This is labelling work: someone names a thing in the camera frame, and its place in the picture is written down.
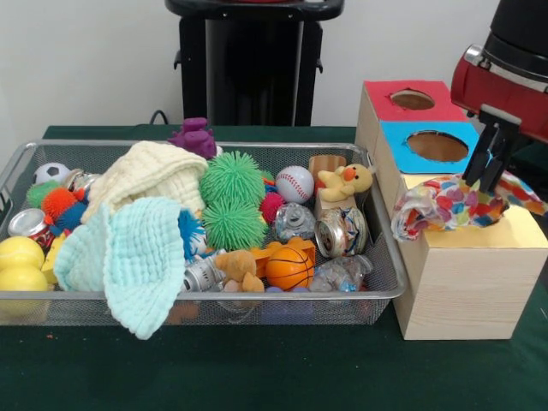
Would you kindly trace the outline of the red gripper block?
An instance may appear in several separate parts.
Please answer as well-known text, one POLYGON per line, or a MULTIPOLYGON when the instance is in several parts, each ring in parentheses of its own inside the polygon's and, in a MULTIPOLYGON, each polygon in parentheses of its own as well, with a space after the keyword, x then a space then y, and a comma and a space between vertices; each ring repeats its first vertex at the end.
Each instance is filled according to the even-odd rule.
MULTIPOLYGON (((484 110, 518 125, 527 137, 547 141, 547 77, 504 63, 481 45, 463 53, 450 96, 464 110, 475 115, 484 110)), ((493 192, 518 142, 515 129, 486 125, 462 175, 465 183, 479 182, 481 192, 493 192)))

